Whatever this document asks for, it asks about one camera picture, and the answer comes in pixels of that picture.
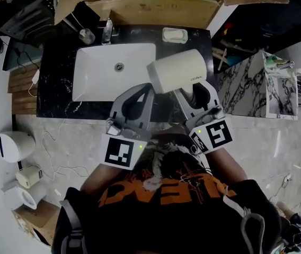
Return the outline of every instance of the box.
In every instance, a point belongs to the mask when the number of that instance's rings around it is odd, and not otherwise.
[[[100,17],[114,24],[177,25],[205,29],[222,5],[288,3],[288,0],[59,0],[55,24],[84,1]]]
[[[226,114],[297,120],[296,77],[287,69],[270,66],[270,56],[260,50],[217,75],[218,96]]]
[[[13,211],[20,228],[42,243],[51,246],[60,208],[41,200],[36,210],[25,205]]]

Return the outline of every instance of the faucet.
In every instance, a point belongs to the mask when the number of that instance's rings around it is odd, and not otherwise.
[[[111,38],[117,35],[119,35],[119,31],[114,27],[112,20],[108,19],[106,26],[103,28],[101,44],[110,45]]]

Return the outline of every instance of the marble countertop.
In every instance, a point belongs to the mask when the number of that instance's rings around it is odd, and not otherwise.
[[[218,75],[218,96],[226,114],[297,119],[296,79],[287,69],[267,64],[269,57],[260,50]]]
[[[197,49],[207,66],[207,81],[217,87],[213,72],[213,57],[208,30],[184,28],[188,32],[185,44],[163,42],[163,26],[120,26],[119,35],[112,37],[112,44],[153,43],[156,59],[179,52]],[[98,29],[93,44],[100,45],[102,29]],[[37,116],[68,119],[106,120],[113,102],[73,102],[72,89],[74,64],[78,48],[84,43],[77,34],[54,39],[45,46],[38,86]],[[173,93],[155,95],[152,122],[182,122],[183,114]]]

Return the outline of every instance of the sink drain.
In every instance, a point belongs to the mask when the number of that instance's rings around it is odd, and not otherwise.
[[[115,68],[115,71],[121,72],[121,71],[123,71],[124,67],[125,66],[122,63],[117,63],[114,68]]]

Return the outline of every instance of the soap dish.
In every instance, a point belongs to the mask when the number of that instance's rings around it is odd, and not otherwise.
[[[162,40],[164,42],[185,44],[188,40],[188,33],[185,29],[164,28],[162,30]]]

